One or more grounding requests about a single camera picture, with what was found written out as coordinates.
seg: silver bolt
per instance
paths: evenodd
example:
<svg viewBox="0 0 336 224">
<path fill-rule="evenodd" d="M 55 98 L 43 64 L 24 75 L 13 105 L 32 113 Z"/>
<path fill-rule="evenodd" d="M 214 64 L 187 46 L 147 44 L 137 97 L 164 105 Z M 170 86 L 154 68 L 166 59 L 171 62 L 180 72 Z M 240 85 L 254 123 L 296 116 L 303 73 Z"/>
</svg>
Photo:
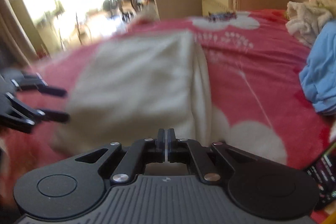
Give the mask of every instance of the silver bolt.
<svg viewBox="0 0 336 224">
<path fill-rule="evenodd" d="M 116 174 L 112 177 L 115 182 L 125 182 L 128 181 L 128 175 L 126 174 Z"/>
<path fill-rule="evenodd" d="M 28 120 L 28 119 L 26 119 L 26 122 L 31 124 L 32 126 L 35 124 L 32 120 Z"/>
<path fill-rule="evenodd" d="M 9 93 L 9 92 L 6 92 L 6 95 L 7 95 L 10 99 L 13 99 L 13 98 L 14 98 L 14 96 L 11 95 L 11 93 Z"/>
<path fill-rule="evenodd" d="M 17 88 L 20 87 L 19 84 L 18 84 L 14 79 L 12 79 L 11 81 L 12 81 L 12 83 L 14 84 L 14 86 L 16 86 Z"/>
<path fill-rule="evenodd" d="M 208 173 L 204 176 L 204 179 L 207 181 L 218 181 L 221 179 L 221 176 L 216 173 Z"/>
<path fill-rule="evenodd" d="M 39 113 L 39 114 L 42 115 L 42 116 L 45 115 L 45 113 L 44 113 L 43 111 L 39 110 L 39 109 L 38 109 L 36 112 Z"/>
</svg>

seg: phone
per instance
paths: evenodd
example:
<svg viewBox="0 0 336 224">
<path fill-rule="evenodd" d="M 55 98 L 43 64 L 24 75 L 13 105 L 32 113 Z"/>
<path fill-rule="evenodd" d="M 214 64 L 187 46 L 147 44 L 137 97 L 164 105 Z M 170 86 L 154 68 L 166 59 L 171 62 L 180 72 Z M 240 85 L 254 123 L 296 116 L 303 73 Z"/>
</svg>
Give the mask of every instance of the phone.
<svg viewBox="0 0 336 224">
<path fill-rule="evenodd" d="M 305 171 L 319 186 L 320 199 L 315 211 L 336 200 L 336 142 L 333 142 Z"/>
</svg>

